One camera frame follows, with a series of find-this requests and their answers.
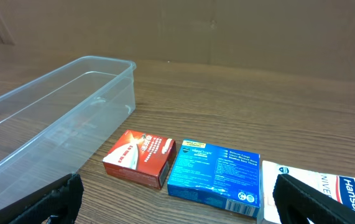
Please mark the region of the clear plastic container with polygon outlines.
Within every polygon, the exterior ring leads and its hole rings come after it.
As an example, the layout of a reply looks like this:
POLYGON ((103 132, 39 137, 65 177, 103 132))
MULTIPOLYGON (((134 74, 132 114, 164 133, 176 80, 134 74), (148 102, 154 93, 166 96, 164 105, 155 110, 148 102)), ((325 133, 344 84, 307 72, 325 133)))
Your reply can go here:
POLYGON ((135 69, 85 56, 0 96, 0 210, 98 150, 136 107, 135 69))

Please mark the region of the red medicine box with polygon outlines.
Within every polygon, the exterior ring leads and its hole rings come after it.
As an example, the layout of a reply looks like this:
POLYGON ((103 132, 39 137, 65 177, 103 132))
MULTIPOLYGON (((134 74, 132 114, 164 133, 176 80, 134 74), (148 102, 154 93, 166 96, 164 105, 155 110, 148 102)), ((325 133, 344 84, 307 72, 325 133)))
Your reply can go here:
POLYGON ((176 156, 174 139, 126 130, 103 158, 106 173, 161 189, 176 156))

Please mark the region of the white Hansaplast plaster box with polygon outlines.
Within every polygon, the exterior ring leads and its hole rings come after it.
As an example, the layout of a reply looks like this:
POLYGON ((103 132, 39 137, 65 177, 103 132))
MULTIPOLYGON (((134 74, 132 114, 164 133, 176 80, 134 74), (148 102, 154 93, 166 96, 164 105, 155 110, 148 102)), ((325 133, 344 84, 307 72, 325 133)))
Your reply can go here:
POLYGON ((355 178, 262 162, 264 202, 257 216, 258 224, 280 224, 273 191, 279 174, 288 174, 355 211, 355 178))

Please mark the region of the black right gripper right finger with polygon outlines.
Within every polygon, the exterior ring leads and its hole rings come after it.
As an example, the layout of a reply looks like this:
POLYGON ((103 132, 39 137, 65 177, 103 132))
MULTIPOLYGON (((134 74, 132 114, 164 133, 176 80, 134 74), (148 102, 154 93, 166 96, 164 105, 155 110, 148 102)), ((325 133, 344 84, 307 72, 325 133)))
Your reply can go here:
POLYGON ((355 224, 355 211, 288 174, 279 174, 273 198, 281 224, 355 224))

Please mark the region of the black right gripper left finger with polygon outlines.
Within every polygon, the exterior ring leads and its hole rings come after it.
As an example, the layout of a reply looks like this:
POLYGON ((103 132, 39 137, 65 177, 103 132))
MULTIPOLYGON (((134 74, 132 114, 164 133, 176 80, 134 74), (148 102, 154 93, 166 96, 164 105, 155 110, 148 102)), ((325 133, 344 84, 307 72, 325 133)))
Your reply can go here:
POLYGON ((83 192, 80 174, 67 174, 1 209, 0 224, 74 224, 83 192))

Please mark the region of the blue lozenge box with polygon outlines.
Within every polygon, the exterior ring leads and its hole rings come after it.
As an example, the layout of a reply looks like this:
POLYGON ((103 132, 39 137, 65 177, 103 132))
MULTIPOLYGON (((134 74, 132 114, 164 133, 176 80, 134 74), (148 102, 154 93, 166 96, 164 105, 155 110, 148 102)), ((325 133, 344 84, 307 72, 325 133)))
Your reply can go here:
POLYGON ((261 208, 260 155, 185 139, 167 190, 170 196, 255 218, 261 208))

